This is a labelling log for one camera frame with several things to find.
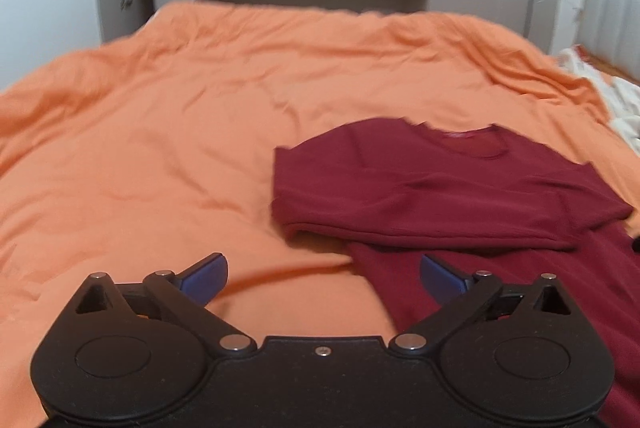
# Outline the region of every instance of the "maroon sweater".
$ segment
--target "maroon sweater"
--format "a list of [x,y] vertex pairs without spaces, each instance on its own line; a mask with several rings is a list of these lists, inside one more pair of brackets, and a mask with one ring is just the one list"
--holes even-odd
[[367,119],[276,150],[274,219],[287,236],[343,238],[399,330],[433,313],[422,289],[429,251],[508,283],[558,274],[613,353],[602,416],[640,426],[640,256],[623,202],[591,165],[497,125],[442,132]]

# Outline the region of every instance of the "orange bed sheet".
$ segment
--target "orange bed sheet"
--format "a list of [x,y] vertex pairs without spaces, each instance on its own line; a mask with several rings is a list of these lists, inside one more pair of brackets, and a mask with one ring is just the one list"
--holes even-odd
[[339,242],[286,243],[270,219],[274,147],[373,116],[496,122],[593,162],[640,205],[640,158],[606,127],[590,83],[501,26],[171,4],[0,96],[0,425],[44,419],[31,355],[96,270],[140,281],[221,251],[230,281],[209,309],[258,340],[393,335]]

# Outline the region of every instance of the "silver rivet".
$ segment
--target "silver rivet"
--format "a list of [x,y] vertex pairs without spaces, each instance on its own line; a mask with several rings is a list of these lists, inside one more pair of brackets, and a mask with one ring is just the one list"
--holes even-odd
[[220,347],[225,350],[245,350],[251,345],[251,338],[244,334],[227,334],[220,338]]
[[400,334],[396,338],[396,345],[404,350],[418,350],[427,344],[427,339],[420,334]]
[[316,354],[318,356],[322,356],[323,358],[330,355],[332,350],[329,347],[316,347]]

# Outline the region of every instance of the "sweater sleeve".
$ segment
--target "sweater sleeve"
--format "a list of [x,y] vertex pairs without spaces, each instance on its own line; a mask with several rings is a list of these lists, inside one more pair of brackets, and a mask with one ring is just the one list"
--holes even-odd
[[553,188],[496,189],[441,172],[363,167],[344,128],[276,149],[271,209],[287,236],[311,231],[415,249],[575,247],[575,228]]

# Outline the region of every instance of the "maroon shirt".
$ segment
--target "maroon shirt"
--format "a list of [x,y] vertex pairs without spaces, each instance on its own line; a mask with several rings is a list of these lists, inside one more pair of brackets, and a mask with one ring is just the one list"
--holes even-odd
[[274,219],[287,236],[343,238],[400,331],[437,305],[425,251],[508,283],[556,273],[609,346],[616,382],[602,416],[640,426],[640,256],[633,208],[590,165],[497,125],[442,132],[367,119],[276,149]]

